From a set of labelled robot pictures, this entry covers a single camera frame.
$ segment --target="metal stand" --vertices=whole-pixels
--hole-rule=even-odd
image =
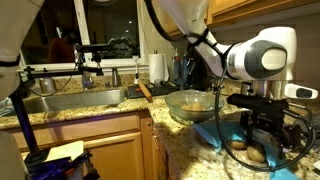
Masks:
[[[24,107],[22,100],[22,93],[18,88],[14,93],[10,95],[12,105],[16,111],[21,130],[29,148],[29,154],[25,159],[27,167],[35,164],[42,163],[47,159],[50,149],[40,150],[38,147],[37,140],[34,136],[28,113]]]

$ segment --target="kitchen counter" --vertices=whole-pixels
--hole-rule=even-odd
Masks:
[[[226,151],[215,153],[213,147],[199,141],[192,126],[175,120],[164,99],[159,99],[156,105],[149,105],[148,108],[159,138],[173,159],[180,179],[269,179],[269,173],[255,172],[242,167]],[[233,118],[239,117],[236,112],[239,112],[238,108],[226,104],[221,110],[221,117],[224,120],[235,120]],[[246,151],[233,152],[240,160],[250,163],[246,158]],[[320,176],[312,171],[312,164],[317,160],[318,154],[309,153],[292,167],[292,171],[301,179],[320,179]]]
[[[159,138],[164,143],[168,155],[172,158],[181,179],[269,179],[269,173],[254,172],[240,166],[222,150],[215,153],[213,147],[200,143],[195,130],[187,124],[179,123],[169,113],[165,96],[153,97],[153,103],[145,98],[127,99],[117,106],[96,106],[63,110],[58,112],[29,114],[32,125],[72,121],[76,119],[117,114],[122,112],[149,109]],[[222,118],[235,118],[239,109],[225,104],[221,110]],[[17,118],[0,117],[0,129],[19,127]],[[244,151],[235,151],[241,160],[246,159]],[[312,170],[312,164],[319,159],[318,154],[310,153],[300,160],[293,171],[302,179],[320,179]]]

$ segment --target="stainless steel sink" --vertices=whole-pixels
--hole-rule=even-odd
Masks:
[[[27,113],[30,114],[99,105],[117,105],[125,101],[127,97],[128,93],[126,90],[109,90],[29,99],[24,101],[24,105]],[[15,115],[15,113],[13,112],[5,116],[12,115]]]

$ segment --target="cabinet door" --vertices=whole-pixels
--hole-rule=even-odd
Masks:
[[[319,0],[210,0],[209,27],[235,24]]]
[[[87,141],[84,147],[101,180],[144,179],[140,132]]]
[[[35,125],[32,129],[39,147],[44,149],[78,140],[91,140],[97,136],[137,132],[140,131],[140,123],[138,112],[127,112]],[[29,150],[21,128],[5,131],[15,137],[21,152]]]
[[[167,153],[163,147],[163,144],[158,139],[155,131],[152,133],[152,159],[154,167],[154,179],[166,180],[168,179],[167,172]]]
[[[145,166],[145,179],[159,180],[167,179],[166,175],[166,153],[161,142],[158,142],[153,120],[149,111],[141,111],[140,114],[141,133],[143,141],[143,154]]]
[[[212,15],[217,15],[254,1],[256,0],[211,0],[209,6],[212,10]]]
[[[165,13],[165,17],[164,17],[164,25],[163,25],[163,29],[170,35],[170,36],[181,36],[182,35],[182,32],[179,30],[178,26],[176,25],[176,23],[173,21],[173,19],[171,18],[171,16],[164,12]],[[210,14],[210,17],[208,16],[208,8],[207,10],[205,11],[204,13],[204,17],[203,17],[203,20],[205,23],[208,22],[208,18],[211,17],[211,14]]]

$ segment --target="bottle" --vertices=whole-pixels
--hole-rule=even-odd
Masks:
[[[181,68],[182,64],[178,49],[176,48],[176,54],[173,56],[173,82],[177,82],[181,78]]]
[[[182,58],[182,82],[183,82],[183,86],[185,86],[188,82],[188,52],[185,51],[183,58]]]
[[[40,79],[40,87],[42,93],[54,93],[57,91],[56,84],[51,77],[44,77]]]
[[[171,57],[172,63],[171,63],[171,70],[170,70],[170,82],[173,83],[173,74],[174,74],[174,56]]]
[[[112,69],[112,86],[113,87],[119,87],[121,86],[121,80],[120,76],[118,74],[118,69],[117,68],[111,68]]]
[[[134,78],[134,84],[138,84],[138,81],[139,81],[139,71],[138,71],[139,56],[133,55],[132,58],[133,58],[133,61],[136,64],[136,73],[135,73],[135,78]]]

